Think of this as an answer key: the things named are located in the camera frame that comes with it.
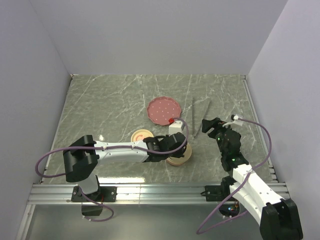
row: scalloped plate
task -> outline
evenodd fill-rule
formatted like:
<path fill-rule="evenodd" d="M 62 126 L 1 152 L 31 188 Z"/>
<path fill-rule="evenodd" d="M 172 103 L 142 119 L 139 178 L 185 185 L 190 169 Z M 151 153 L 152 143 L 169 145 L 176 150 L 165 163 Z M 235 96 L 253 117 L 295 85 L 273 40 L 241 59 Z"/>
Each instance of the scalloped plate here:
<path fill-rule="evenodd" d="M 160 96 L 149 102 L 146 112 L 153 123 L 166 126 L 169 119 L 180 117 L 181 108 L 173 98 Z"/>

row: white wall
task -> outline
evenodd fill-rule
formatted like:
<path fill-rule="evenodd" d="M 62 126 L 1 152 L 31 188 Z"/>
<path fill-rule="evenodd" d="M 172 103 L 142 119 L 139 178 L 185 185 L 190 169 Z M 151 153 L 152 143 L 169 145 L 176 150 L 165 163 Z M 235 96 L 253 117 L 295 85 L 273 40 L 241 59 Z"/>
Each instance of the white wall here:
<path fill-rule="evenodd" d="M 248 74 L 287 0 L 30 0 L 72 74 Z"/>
<path fill-rule="evenodd" d="M 0 1 L 0 238 L 13 240 L 70 75 L 27 0 Z"/>
<path fill-rule="evenodd" d="M 298 206 L 306 240 L 320 228 L 320 1 L 289 0 L 249 73 L 272 162 Z"/>

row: marble table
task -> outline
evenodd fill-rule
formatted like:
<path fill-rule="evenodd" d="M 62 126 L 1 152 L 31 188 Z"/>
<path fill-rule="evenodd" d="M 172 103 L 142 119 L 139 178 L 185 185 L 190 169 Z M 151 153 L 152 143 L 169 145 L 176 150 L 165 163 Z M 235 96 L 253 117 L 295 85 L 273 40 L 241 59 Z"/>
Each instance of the marble table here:
<path fill-rule="evenodd" d="M 180 104 L 181 117 L 190 128 L 191 158 L 181 166 L 172 166 L 166 161 L 109 163 L 97 166 L 94 173 L 104 183 L 220 182 L 227 173 L 222 168 L 216 141 L 201 131 L 196 138 L 191 134 L 192 99 L 195 131 L 200 127 L 209 101 L 206 119 L 229 120 L 231 114 L 241 114 L 253 120 L 253 110 L 240 75 L 75 75 L 53 148 L 69 146 L 83 135 L 115 143 L 130 142 L 132 133 L 139 129 L 148 129 L 155 136 L 167 134 L 168 126 L 156 125 L 147 116 L 148 103 L 159 96 L 174 98 Z M 257 127 L 245 123 L 236 130 L 242 135 L 244 157 L 252 165 L 260 163 L 266 155 Z M 46 174 L 64 171 L 62 154 L 53 154 Z M 256 172 L 264 181 L 272 180 L 268 163 Z M 44 184 L 66 183 L 63 176 L 44 179 Z"/>

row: cable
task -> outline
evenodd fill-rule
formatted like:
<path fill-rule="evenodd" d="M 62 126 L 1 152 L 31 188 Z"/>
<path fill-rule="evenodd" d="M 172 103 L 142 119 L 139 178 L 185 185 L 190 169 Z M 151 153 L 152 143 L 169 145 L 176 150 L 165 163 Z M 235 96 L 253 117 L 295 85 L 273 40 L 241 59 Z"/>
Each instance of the cable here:
<path fill-rule="evenodd" d="M 37 175 L 39 175 L 40 177 L 47 178 L 47 179 L 48 178 L 56 178 L 56 177 L 60 177 L 60 176 L 66 175 L 66 173 L 59 173 L 59 174 L 55 174 L 55 175 L 44 175 L 41 172 L 39 172 L 39 164 L 41 163 L 41 161 L 43 159 L 45 159 L 46 157 L 48 157 L 51 154 L 54 154 L 54 153 L 57 153 L 57 152 L 61 152 L 61 151 L 68 151 L 68 150 L 104 150 L 104 149 L 108 150 L 108 149 L 122 149 L 122 148 L 123 149 L 127 149 L 127 148 L 132 149 L 132 148 L 134 148 L 134 149 L 139 149 L 139 150 L 146 151 L 146 152 L 152 153 L 152 154 L 159 154 L 159 155 L 173 154 L 173 153 L 175 153 L 176 151 L 180 150 L 181 148 L 183 148 L 185 146 L 185 144 L 187 143 L 187 140 L 188 140 L 188 136 L 189 136 L 189 128 L 188 128 L 188 125 L 187 125 L 186 121 L 183 120 L 180 117 L 173 117 L 173 119 L 180 120 L 181 122 L 183 122 L 183 124 L 185 125 L 185 130 L 186 130 L 186 136 L 185 136 L 185 139 L 184 139 L 183 143 L 179 147 L 174 149 L 174 150 L 171 150 L 171 151 L 154 151 L 154 150 L 149 150 L 149 149 L 146 149 L 146 148 L 143 148 L 143 147 L 139 147 L 139 146 L 128 146 L 128 145 L 107 146 L 107 147 L 103 147 L 103 146 L 101 146 L 101 147 L 95 147 L 95 146 L 68 146 L 68 147 L 57 148 L 55 150 L 49 151 L 46 154 L 44 154 L 35 164 L 35 167 L 34 167 L 35 168 L 35 173 Z M 105 221 L 108 221 L 109 219 L 111 219 L 114 216 L 115 212 L 111 207 L 109 207 L 107 205 L 104 205 L 102 203 L 98 203 L 98 202 L 96 202 L 94 200 L 91 200 L 89 197 L 87 197 L 84 194 L 84 192 L 82 191 L 82 189 L 80 187 L 79 187 L 79 190 L 81 191 L 82 196 L 87 201 L 89 201 L 91 203 L 94 203 L 94 204 L 96 204 L 96 205 L 98 205 L 100 207 L 106 208 L 106 209 L 111 211 L 111 216 L 109 216 L 109 217 L 107 217 L 105 219 L 91 219 L 88 216 L 85 216 L 84 217 L 85 219 L 88 219 L 91 222 L 105 222 Z"/>
<path fill-rule="evenodd" d="M 255 121 L 251 121 L 251 120 L 242 119 L 242 118 L 238 118 L 238 119 L 241 120 L 241 121 L 243 121 L 243 122 L 247 122 L 247 123 L 251 123 L 251 124 L 258 125 L 259 127 L 261 127 L 261 128 L 265 131 L 265 133 L 267 134 L 268 139 L 269 139 L 269 151 L 268 151 L 268 154 L 267 154 L 267 156 L 265 157 L 265 159 L 264 159 L 261 163 L 259 163 L 258 165 L 252 167 L 252 171 L 254 171 L 255 169 L 257 169 L 257 168 L 261 167 L 263 164 L 265 164 L 265 163 L 268 161 L 268 158 L 270 157 L 271 150 L 272 150 L 271 136 L 270 136 L 268 130 L 267 130 L 263 125 L 261 125 L 260 123 L 255 122 Z M 232 218 L 230 218 L 230 219 L 227 219 L 227 220 L 221 221 L 221 222 L 219 222 L 219 223 L 217 223 L 217 224 L 215 224 L 215 225 L 212 225 L 212 226 L 210 226 L 209 228 L 207 228 L 206 230 L 200 231 L 200 230 L 203 228 L 203 226 L 208 222 L 208 220 L 213 216 L 213 214 L 215 214 L 216 211 L 217 211 L 226 201 L 228 201 L 233 195 L 235 195 L 235 194 L 246 184 L 246 182 L 248 181 L 248 179 L 249 179 L 249 177 L 250 177 L 250 174 L 251 174 L 251 171 L 246 175 L 243 183 L 241 183 L 240 186 L 239 186 L 236 190 L 234 190 L 230 195 L 228 195 L 225 199 L 223 199 L 223 201 L 222 201 L 221 203 L 219 203 L 219 204 L 215 207 L 215 209 L 213 209 L 213 211 L 212 211 L 212 212 L 205 218 L 205 220 L 200 224 L 199 228 L 198 228 L 197 231 L 196 231 L 196 234 L 200 235 L 200 234 L 206 233 L 206 232 L 209 231 L 210 229 L 213 229 L 213 228 L 216 228 L 216 227 L 218 227 L 218 226 L 220 226 L 220 225 L 222 225 L 222 224 L 225 224 L 225 223 L 229 222 L 230 220 L 234 220 L 234 219 L 240 218 L 240 217 L 242 217 L 243 215 L 245 215 L 245 214 L 248 212 L 248 211 L 245 211 L 245 212 L 243 212 L 243 213 L 241 213 L 241 214 L 239 214 L 239 215 L 237 215 L 237 216 L 235 216 L 235 217 L 232 217 Z"/>

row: pink plate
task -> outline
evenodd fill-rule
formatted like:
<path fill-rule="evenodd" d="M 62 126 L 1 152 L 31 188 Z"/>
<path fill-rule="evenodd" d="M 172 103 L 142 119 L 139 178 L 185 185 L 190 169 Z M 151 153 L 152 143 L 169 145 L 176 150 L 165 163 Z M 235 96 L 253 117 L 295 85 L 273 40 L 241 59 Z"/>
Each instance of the pink plate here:
<path fill-rule="evenodd" d="M 181 108 L 173 98 L 160 96 L 149 102 L 146 112 L 152 122 L 165 126 L 169 125 L 169 119 L 180 117 Z"/>

